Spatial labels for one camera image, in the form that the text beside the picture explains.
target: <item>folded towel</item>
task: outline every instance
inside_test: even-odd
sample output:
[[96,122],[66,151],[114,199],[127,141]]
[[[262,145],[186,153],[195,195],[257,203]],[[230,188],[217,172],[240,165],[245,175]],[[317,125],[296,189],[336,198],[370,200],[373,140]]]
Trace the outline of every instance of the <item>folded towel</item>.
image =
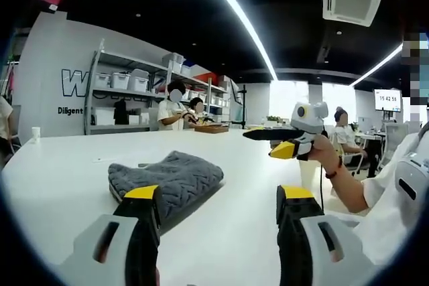
[[220,167],[178,151],[143,169],[131,169],[115,163],[109,167],[110,187],[118,201],[132,189],[159,185],[164,200],[164,218],[171,217],[205,195],[222,179]]

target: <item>cup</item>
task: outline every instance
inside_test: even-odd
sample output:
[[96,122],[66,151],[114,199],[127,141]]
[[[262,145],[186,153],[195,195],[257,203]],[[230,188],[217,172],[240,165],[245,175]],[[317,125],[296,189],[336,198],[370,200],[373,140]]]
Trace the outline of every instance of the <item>cup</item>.
[[39,141],[40,141],[40,128],[39,127],[32,127],[32,133],[33,133],[33,142],[39,143]]

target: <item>white shirt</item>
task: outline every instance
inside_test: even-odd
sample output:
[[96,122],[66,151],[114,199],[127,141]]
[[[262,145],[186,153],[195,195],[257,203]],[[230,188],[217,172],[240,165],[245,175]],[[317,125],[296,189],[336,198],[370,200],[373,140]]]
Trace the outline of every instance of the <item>white shirt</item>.
[[349,147],[357,147],[355,142],[355,133],[350,125],[346,127],[335,127],[336,140],[339,144],[347,144]]
[[7,139],[7,118],[10,116],[12,111],[12,106],[10,106],[10,104],[2,96],[0,96],[0,137],[4,139]]
[[157,121],[160,125],[160,131],[163,130],[176,130],[181,131],[183,129],[183,119],[178,119],[171,125],[162,124],[161,120],[167,119],[168,117],[173,117],[177,114],[177,111],[184,111],[185,107],[182,103],[174,103],[170,100],[163,100],[158,105],[158,118]]
[[[394,256],[417,221],[416,214],[404,210],[395,188],[396,165],[412,151],[410,147],[416,140],[417,133],[407,135],[383,170],[376,177],[362,181],[363,195],[371,211],[355,228],[355,233],[362,240],[363,252],[376,265],[386,264]],[[429,131],[422,137],[416,153],[429,158]]]

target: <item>wooden tray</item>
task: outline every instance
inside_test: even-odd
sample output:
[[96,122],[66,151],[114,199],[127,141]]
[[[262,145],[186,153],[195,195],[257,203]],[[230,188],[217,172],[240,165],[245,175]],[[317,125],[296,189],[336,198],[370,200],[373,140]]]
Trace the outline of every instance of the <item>wooden tray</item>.
[[207,126],[206,127],[206,126],[204,126],[204,127],[196,127],[194,130],[196,132],[217,134],[217,133],[228,132],[229,128],[228,127],[214,127],[214,126]]

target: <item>led light strip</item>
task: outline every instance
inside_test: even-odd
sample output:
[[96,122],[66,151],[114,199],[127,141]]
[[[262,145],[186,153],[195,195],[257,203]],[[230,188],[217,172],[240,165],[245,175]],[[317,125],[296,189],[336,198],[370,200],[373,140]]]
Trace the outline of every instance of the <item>led light strip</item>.
[[386,64],[388,61],[390,61],[393,57],[395,57],[398,53],[402,51],[403,44],[399,45],[392,53],[389,54],[388,57],[386,57],[384,60],[382,60],[380,63],[372,67],[368,72],[364,73],[362,77],[351,83],[349,86],[354,87],[356,84],[362,82],[362,80],[366,79],[369,75],[376,72],[378,69],[380,69],[384,64]]
[[250,36],[252,37],[253,41],[255,42],[255,45],[259,52],[262,55],[263,60],[265,61],[265,64],[267,65],[267,68],[269,72],[271,73],[271,76],[273,77],[273,80],[278,80],[277,75],[275,74],[274,67],[271,64],[271,61],[269,60],[268,54],[265,51],[265,48],[262,45],[261,40],[259,39],[259,36],[257,35],[255,28],[253,28],[252,24],[249,21],[249,18],[247,18],[246,14],[240,7],[237,0],[227,0],[228,4],[233,8],[234,12],[239,16],[241,22],[246,27],[247,31],[249,32]]

